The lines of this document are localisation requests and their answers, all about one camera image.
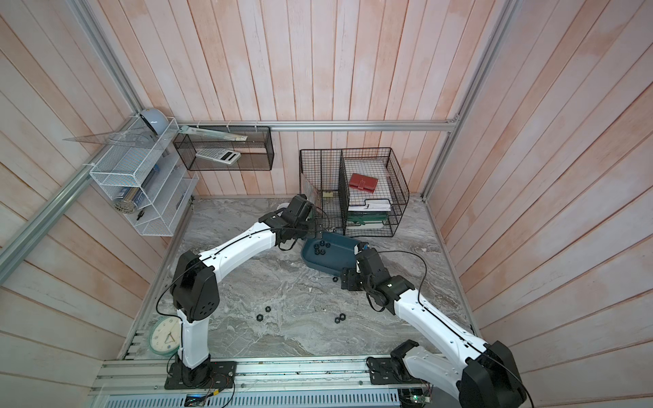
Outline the dark teal storage box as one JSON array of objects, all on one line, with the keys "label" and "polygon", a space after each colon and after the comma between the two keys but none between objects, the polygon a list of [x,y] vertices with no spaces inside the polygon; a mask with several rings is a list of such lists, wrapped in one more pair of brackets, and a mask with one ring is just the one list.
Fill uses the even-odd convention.
[{"label": "dark teal storage box", "polygon": [[[320,246],[320,241],[325,241],[326,246]],[[321,237],[309,239],[304,243],[301,257],[304,263],[314,270],[340,276],[343,269],[356,268],[354,248],[359,242],[366,241],[324,232]]]}]

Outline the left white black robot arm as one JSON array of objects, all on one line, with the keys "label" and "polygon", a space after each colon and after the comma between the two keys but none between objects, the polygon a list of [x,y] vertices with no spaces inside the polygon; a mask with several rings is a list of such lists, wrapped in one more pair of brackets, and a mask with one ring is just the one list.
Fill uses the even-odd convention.
[{"label": "left white black robot arm", "polygon": [[250,228],[216,248],[183,253],[168,291],[180,321],[180,346],[168,368],[165,389],[229,388],[236,364],[214,363],[208,349],[208,323],[219,306],[219,282],[229,273],[287,241],[314,233],[314,204],[303,194],[258,219]]}]

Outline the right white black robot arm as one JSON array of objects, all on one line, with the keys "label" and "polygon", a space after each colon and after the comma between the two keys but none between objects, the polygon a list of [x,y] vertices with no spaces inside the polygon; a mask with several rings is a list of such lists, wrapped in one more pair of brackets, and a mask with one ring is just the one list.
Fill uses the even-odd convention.
[{"label": "right white black robot arm", "polygon": [[503,343],[488,343],[462,328],[401,275],[391,275],[381,253],[366,242],[355,246],[353,275],[377,313],[388,312],[420,332],[440,352],[413,341],[396,348],[393,370],[423,380],[462,407],[520,407],[532,396],[521,380],[515,358]]}]

